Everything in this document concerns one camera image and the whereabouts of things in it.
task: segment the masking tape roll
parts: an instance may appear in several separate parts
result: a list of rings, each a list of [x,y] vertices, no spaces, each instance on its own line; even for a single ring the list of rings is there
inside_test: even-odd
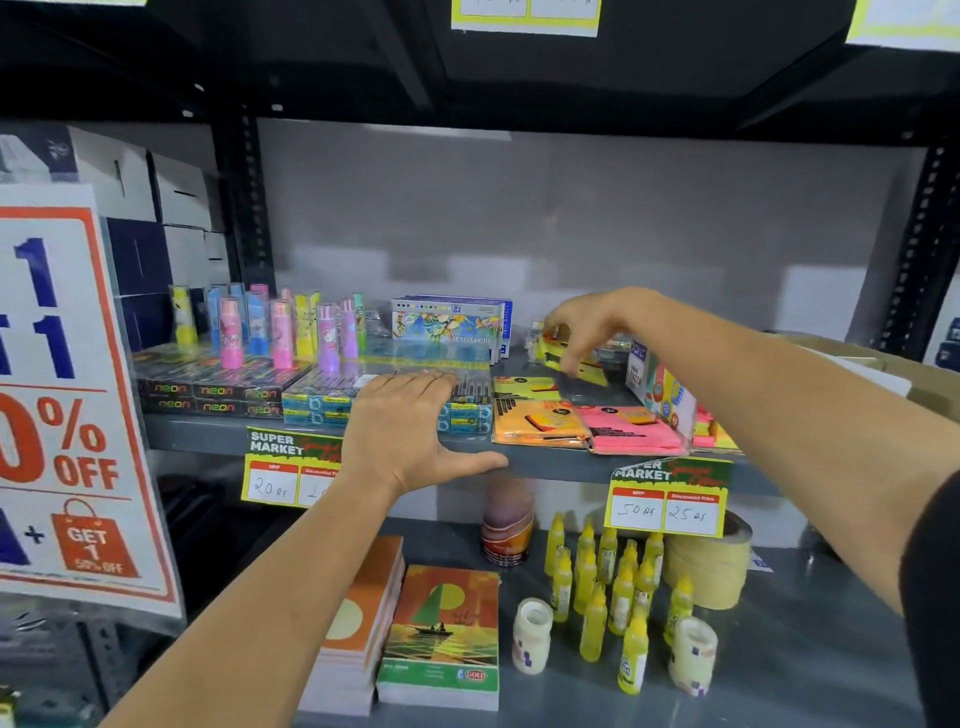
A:
[[[514,665],[527,675],[537,675],[546,667],[550,654],[550,628],[553,608],[540,599],[524,599],[514,620]]]
[[[694,697],[706,695],[717,659],[717,633],[696,617],[677,622],[668,671],[674,685]]]
[[[695,605],[705,609],[735,607],[747,580],[753,535],[746,521],[727,511],[723,538],[667,536],[664,581],[673,588],[686,574],[693,582]]]

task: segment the black sleeve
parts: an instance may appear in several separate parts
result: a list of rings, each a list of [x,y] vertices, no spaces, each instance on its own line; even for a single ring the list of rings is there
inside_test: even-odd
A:
[[[957,725],[960,655],[960,473],[917,521],[900,562],[906,636],[927,725]]]

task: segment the hand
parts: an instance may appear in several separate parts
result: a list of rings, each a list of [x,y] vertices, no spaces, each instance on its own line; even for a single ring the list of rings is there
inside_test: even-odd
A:
[[[344,435],[342,473],[385,483],[394,498],[455,477],[505,468],[499,452],[451,452],[437,439],[437,418],[456,376],[378,376],[357,396]]]
[[[559,326],[570,329],[560,368],[577,376],[580,362],[594,349],[618,333],[631,333],[627,315],[636,305],[633,298],[640,292],[639,288],[620,288],[607,293],[588,293],[554,308],[543,321],[543,330]]]

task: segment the sailboat illustration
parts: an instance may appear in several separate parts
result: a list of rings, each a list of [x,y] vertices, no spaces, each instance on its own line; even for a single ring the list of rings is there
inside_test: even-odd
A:
[[[445,640],[453,634],[440,621],[440,600],[443,595],[444,585],[440,584],[430,593],[427,600],[423,602],[423,606],[417,610],[413,619],[410,620],[410,623],[417,630],[417,637],[424,637],[428,640]],[[426,625],[426,629],[417,627],[418,624]]]

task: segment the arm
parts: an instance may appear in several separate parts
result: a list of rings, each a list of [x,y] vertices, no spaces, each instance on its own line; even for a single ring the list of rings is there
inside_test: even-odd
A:
[[[218,596],[105,728],[288,726],[354,575],[396,499],[503,467],[437,440],[449,376],[380,376],[354,404],[343,466],[310,510]]]
[[[828,359],[649,290],[563,303],[564,368],[613,333],[643,341],[837,553],[900,611],[898,569],[924,507],[960,470],[960,425]]]

